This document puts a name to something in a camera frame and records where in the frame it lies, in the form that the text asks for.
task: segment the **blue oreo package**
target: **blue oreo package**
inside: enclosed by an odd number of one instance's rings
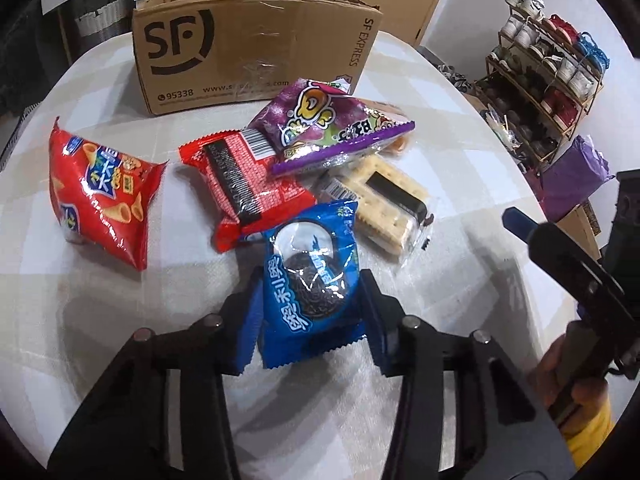
[[[258,340],[265,368],[323,354],[364,336],[353,301],[358,203],[324,203],[265,231],[264,321]]]

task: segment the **wooden shoe rack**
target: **wooden shoe rack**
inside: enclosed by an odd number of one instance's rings
[[[530,65],[533,67],[536,72],[543,75],[545,80],[548,81],[547,89],[549,87],[556,87],[565,95],[567,95],[572,101],[574,101],[576,108],[578,110],[578,115],[569,128],[563,130],[551,117],[551,115],[541,106],[540,102],[537,101],[535,97],[533,97],[527,89],[523,88],[515,78],[515,74],[513,72],[509,72],[505,68],[503,68],[498,62],[494,61],[491,57],[487,56],[485,59],[486,63],[486,73],[487,77],[489,77],[493,72],[500,73],[511,85],[513,85],[518,92],[529,102],[534,108],[539,112],[539,114],[545,119],[545,123],[551,124],[554,128],[554,132],[557,134],[556,140],[558,141],[558,147],[550,153],[547,153],[545,156],[539,156],[535,150],[533,150],[529,141],[522,135],[519,131],[519,128],[512,128],[514,133],[518,136],[520,142],[522,142],[527,152],[532,155],[532,160],[536,163],[537,168],[542,168],[547,164],[551,163],[554,158],[554,155],[557,153],[558,149],[568,140],[570,140],[577,128],[580,120],[588,115],[591,111],[591,107],[593,107],[593,103],[599,94],[599,92],[604,87],[602,83],[602,75],[597,72],[594,66],[587,60],[583,54],[581,54],[573,45],[568,44],[560,35],[554,34],[551,31],[547,30],[545,27],[542,27],[538,22],[528,19],[525,15],[522,14],[516,7],[509,6],[510,16],[513,16],[516,13],[523,21],[529,24],[534,30],[536,30],[541,37],[548,40],[555,47],[558,48],[561,52],[565,54],[575,65],[583,67],[596,81],[596,90],[592,96],[588,97],[585,100],[581,100],[572,90],[571,88],[565,84],[563,81],[558,79],[558,76],[555,72],[553,72],[548,66],[546,66],[541,59],[537,58],[534,54],[532,54],[528,49],[521,47],[519,44],[515,43],[513,40],[510,40],[505,34],[501,31],[498,32],[498,44],[510,50],[517,50],[519,55],[524,56],[527,60],[530,61]],[[491,99],[487,97],[487,95],[482,92],[480,88],[476,88],[479,94],[479,98],[484,101],[486,104],[491,103],[494,108],[495,104]]]

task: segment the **black label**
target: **black label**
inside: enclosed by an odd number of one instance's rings
[[[200,20],[202,21],[202,44],[198,51],[198,55],[191,57],[187,61],[177,63],[171,66],[151,66],[151,73],[154,75],[171,75],[190,70],[199,65],[209,55],[213,46],[214,22],[213,14],[209,9],[199,10]],[[173,56],[180,56],[182,53],[182,40],[190,40],[193,37],[192,28],[198,27],[196,16],[180,16],[169,22],[169,35],[171,38],[171,53]],[[165,38],[153,34],[156,30],[164,30],[164,22],[152,22],[145,27],[145,39],[147,43],[158,46],[155,52],[149,52],[149,59],[161,59],[169,55],[169,45]]]
[[[204,152],[231,207],[238,215],[240,225],[259,220],[260,206],[226,141],[222,139],[206,144]]]
[[[422,200],[418,200],[412,194],[396,186],[396,184],[377,171],[369,177],[367,186],[413,216],[418,221],[418,225],[422,224],[424,219],[427,218],[427,206],[424,205]]]

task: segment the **metal bolt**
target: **metal bolt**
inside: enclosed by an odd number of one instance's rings
[[[133,341],[142,343],[149,341],[154,333],[148,328],[139,328],[133,333]]]
[[[402,326],[415,330],[420,326],[420,318],[417,316],[404,316],[402,318]]]
[[[202,320],[204,326],[219,328],[222,326],[222,317],[218,314],[207,314]]]
[[[489,341],[491,341],[491,336],[488,332],[484,330],[476,330],[474,332],[474,339],[483,345],[486,345]]]

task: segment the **red snack bag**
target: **red snack bag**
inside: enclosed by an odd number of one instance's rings
[[[276,227],[316,204],[295,179],[269,176],[275,152],[258,130],[218,132],[179,151],[183,163],[198,168],[224,213],[215,235],[221,253],[240,238]]]
[[[146,213],[164,164],[152,164],[53,126],[49,193],[69,241],[87,239],[146,269]]]

